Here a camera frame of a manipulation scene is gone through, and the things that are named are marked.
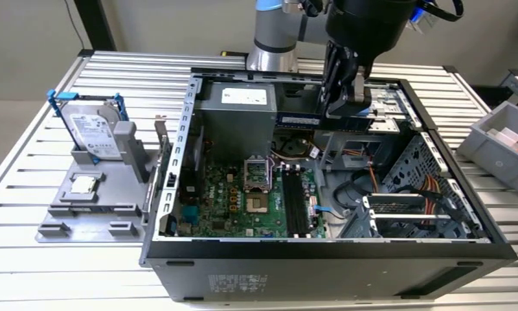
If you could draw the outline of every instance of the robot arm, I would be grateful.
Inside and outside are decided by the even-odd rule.
[[[258,0],[256,47],[248,68],[298,71],[296,42],[326,38],[320,104],[330,118],[356,115],[372,104],[366,79],[376,57],[394,49],[410,21],[419,23],[423,14],[458,21],[464,14],[463,0],[454,4],[456,14],[443,10],[436,0]],[[296,18],[294,13],[306,15]],[[310,27],[312,21],[326,25],[326,33]]]
[[[334,0],[327,20],[327,46],[322,104],[327,117],[355,115],[372,104],[366,79],[382,53],[395,48],[419,8],[458,21],[464,14],[462,0],[454,0],[458,14],[426,0]]]

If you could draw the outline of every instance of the hard drive label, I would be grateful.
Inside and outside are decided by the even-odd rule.
[[[88,152],[100,159],[120,159],[122,154],[107,119],[100,115],[82,113],[74,113],[70,117]]]

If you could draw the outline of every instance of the case label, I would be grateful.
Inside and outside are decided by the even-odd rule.
[[[266,291],[267,274],[210,274],[210,287],[214,293],[260,293]]]

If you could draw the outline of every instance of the blue drive bracket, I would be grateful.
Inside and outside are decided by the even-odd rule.
[[[47,97],[48,97],[48,103],[51,104],[52,108],[54,108],[54,111],[55,111],[55,115],[62,119],[63,121],[63,125],[66,125],[66,129],[68,130],[70,132],[70,136],[71,136],[71,139],[75,143],[75,149],[76,150],[82,150],[79,144],[78,144],[78,140],[75,139],[75,136],[70,130],[70,126],[68,126],[68,122],[66,121],[66,118],[63,117],[63,114],[62,114],[62,109],[60,109],[60,106],[58,105],[58,102],[56,102],[56,98],[54,97],[55,95],[55,89],[51,89],[48,91],[48,93],[46,94]]]
[[[66,118],[62,114],[62,105],[67,104],[63,102],[70,102],[74,100],[100,100],[100,101],[112,101],[118,105],[119,109],[119,114],[122,115],[122,120],[128,121],[130,120],[130,115],[127,114],[127,107],[124,105],[124,97],[116,93],[115,96],[96,96],[96,95],[80,95],[79,93],[74,92],[62,92],[56,96],[56,91],[55,89],[51,89],[47,92],[47,97],[48,97],[48,103],[51,104],[56,116],[62,119],[63,124],[66,125],[66,128],[68,129],[71,139],[75,143],[75,149],[82,150],[80,145],[78,144],[78,139],[74,136],[74,133],[70,130],[68,122],[66,121]],[[92,160],[95,164],[100,162],[100,159],[98,157],[92,157]]]

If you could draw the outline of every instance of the aluminum table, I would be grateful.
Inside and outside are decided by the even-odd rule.
[[[166,115],[175,135],[191,67],[244,69],[244,58],[96,52],[79,56],[59,91],[122,93],[155,149],[154,118]],[[322,73],[323,62],[302,60],[300,72]],[[450,67],[378,64],[374,77],[406,78],[452,148],[490,108]],[[70,168],[68,131],[44,104],[0,166],[0,309],[11,310],[510,310],[518,311],[518,261],[435,302],[364,305],[356,301],[175,303],[151,269],[139,266],[140,244],[39,244],[36,228]],[[518,192],[459,157],[471,182],[518,252]]]

